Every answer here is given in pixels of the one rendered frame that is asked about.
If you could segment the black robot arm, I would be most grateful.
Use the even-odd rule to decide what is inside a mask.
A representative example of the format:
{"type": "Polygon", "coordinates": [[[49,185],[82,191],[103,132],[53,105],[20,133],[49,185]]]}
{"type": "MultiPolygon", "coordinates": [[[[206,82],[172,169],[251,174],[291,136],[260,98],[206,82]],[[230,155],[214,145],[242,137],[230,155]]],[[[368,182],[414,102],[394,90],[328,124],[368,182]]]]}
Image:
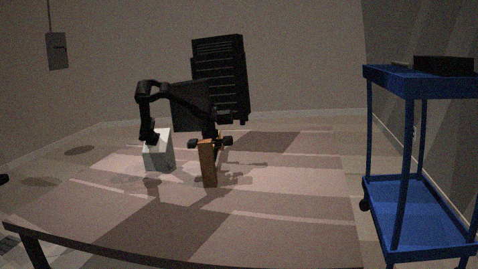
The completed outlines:
{"type": "Polygon", "coordinates": [[[166,98],[190,110],[194,116],[201,119],[201,127],[214,126],[215,122],[217,125],[233,124],[232,110],[218,110],[217,104],[205,98],[195,98],[186,94],[171,86],[169,82],[159,82],[155,79],[141,80],[137,83],[134,99],[139,104],[141,115],[139,140],[145,141],[146,145],[156,146],[159,141],[160,134],[153,130],[155,121],[150,117],[149,103],[160,98],[166,98]],[[150,95],[152,86],[160,88],[159,92],[150,95]]]}

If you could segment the brown wooden post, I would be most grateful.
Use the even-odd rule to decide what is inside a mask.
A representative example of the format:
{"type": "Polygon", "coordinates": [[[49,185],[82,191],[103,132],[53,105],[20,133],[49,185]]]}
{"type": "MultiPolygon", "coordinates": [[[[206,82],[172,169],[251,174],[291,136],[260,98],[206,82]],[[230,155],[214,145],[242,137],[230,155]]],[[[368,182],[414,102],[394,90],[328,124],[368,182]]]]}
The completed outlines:
{"type": "Polygon", "coordinates": [[[214,160],[212,139],[201,139],[197,143],[204,188],[217,187],[218,180],[214,160]]]}

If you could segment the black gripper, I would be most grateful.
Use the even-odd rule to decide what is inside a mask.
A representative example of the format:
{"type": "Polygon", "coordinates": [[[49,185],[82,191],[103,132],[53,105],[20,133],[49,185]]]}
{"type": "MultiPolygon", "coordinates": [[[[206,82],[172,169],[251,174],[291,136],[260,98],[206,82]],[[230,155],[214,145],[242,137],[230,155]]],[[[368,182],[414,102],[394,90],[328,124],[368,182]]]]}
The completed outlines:
{"type": "MultiPolygon", "coordinates": [[[[223,136],[222,139],[217,139],[215,125],[210,127],[201,127],[201,129],[202,129],[202,139],[212,139],[212,144],[214,144],[214,160],[216,162],[216,155],[217,155],[218,149],[221,149],[222,143],[224,146],[232,146],[233,137],[223,136]]],[[[187,142],[187,149],[196,148],[197,143],[198,143],[198,139],[189,139],[189,141],[187,142]]]]}

